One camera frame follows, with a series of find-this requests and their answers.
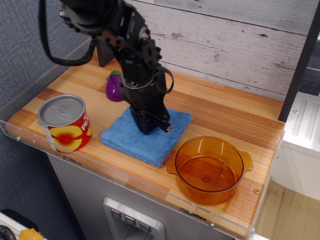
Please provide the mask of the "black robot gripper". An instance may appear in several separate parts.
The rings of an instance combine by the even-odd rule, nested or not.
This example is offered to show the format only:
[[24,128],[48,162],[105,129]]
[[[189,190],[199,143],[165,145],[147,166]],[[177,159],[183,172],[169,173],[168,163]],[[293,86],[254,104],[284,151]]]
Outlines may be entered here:
[[148,135],[156,127],[169,133],[173,126],[164,105],[164,97],[173,89],[173,86],[167,88],[166,74],[170,77],[173,74],[159,63],[153,69],[128,63],[121,68],[121,96],[130,104],[130,112],[138,129],[144,135]]

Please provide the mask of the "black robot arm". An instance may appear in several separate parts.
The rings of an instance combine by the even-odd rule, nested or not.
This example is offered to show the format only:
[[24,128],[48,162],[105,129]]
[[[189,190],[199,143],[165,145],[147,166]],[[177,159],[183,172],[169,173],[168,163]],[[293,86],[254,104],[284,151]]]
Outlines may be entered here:
[[113,52],[122,69],[121,96],[130,104],[139,130],[146,135],[157,127],[171,131],[164,105],[165,95],[172,91],[166,84],[170,71],[159,63],[161,49],[144,18],[123,0],[64,0],[62,4],[66,24]]

